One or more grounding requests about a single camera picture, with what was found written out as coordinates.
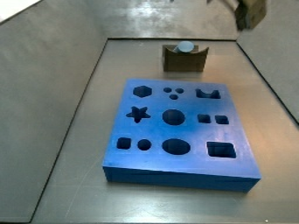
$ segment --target metal tabletop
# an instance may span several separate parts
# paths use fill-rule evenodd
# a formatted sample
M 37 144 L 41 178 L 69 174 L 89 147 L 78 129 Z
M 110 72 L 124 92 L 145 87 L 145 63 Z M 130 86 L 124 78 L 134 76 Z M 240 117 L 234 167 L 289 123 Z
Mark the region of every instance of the metal tabletop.
M 33 222 L 297 222 L 297 125 L 234 42 L 209 47 L 202 73 L 164 73 L 162 45 L 109 40 Z M 248 193 L 108 183 L 101 160 L 126 78 L 224 83 L 261 172 Z

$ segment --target blue shape sorter board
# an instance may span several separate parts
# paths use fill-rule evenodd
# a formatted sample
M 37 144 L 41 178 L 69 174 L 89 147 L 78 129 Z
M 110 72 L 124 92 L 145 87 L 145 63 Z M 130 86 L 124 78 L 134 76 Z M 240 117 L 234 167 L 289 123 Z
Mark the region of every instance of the blue shape sorter board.
M 260 173 L 225 85 L 128 80 L 102 169 L 106 181 L 246 192 Z

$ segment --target large circular hole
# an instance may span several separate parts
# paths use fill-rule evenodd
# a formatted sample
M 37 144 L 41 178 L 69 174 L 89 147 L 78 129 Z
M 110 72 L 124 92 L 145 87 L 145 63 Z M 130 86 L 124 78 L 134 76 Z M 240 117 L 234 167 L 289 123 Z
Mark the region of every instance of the large circular hole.
M 182 140 L 172 138 L 162 142 L 162 150 L 173 155 L 182 155 L 189 152 L 190 146 Z
M 150 149 L 150 142 L 146 139 L 142 139 L 137 142 L 137 148 L 141 151 L 148 151 Z
M 170 125 L 180 125 L 184 122 L 184 114 L 177 109 L 168 109 L 162 112 L 162 120 Z

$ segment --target small circular hole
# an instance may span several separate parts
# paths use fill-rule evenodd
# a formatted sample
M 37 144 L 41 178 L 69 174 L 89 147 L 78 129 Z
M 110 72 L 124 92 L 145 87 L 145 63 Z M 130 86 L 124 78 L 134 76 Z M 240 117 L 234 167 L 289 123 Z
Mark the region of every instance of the small circular hole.
M 169 125 L 180 125 L 184 122 L 184 114 L 177 109 L 168 109 L 162 112 L 162 120 Z
M 181 89 L 181 88 L 176 88 L 176 89 L 174 89 L 174 92 L 176 92 L 177 94 L 181 94 L 181 93 L 182 93 L 182 89 Z
M 142 139 L 137 142 L 137 148 L 140 151 L 148 151 L 150 147 L 152 147 L 152 144 L 146 139 Z
M 177 96 L 176 94 L 170 94 L 170 95 L 169 95 L 169 98 L 170 98 L 172 100 L 177 100 L 177 99 L 178 99 L 178 96 Z
M 170 92 L 172 92 L 172 89 L 168 88 L 168 87 L 165 87 L 165 88 L 162 89 L 162 91 L 164 91 L 165 93 L 170 93 Z

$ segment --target rectangular hole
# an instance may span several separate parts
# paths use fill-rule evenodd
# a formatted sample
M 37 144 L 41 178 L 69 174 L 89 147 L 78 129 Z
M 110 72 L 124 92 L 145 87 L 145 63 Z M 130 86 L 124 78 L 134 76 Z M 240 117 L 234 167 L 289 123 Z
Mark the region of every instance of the rectangular hole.
M 214 158 L 236 158 L 236 151 L 232 143 L 206 142 L 208 153 Z
M 197 115 L 198 123 L 210 123 L 210 117 L 208 115 Z
M 130 148 L 130 138 L 128 138 L 128 137 L 120 137 L 116 140 L 116 147 L 120 150 L 128 150 Z
M 224 115 L 214 115 L 217 124 L 229 124 L 229 119 Z

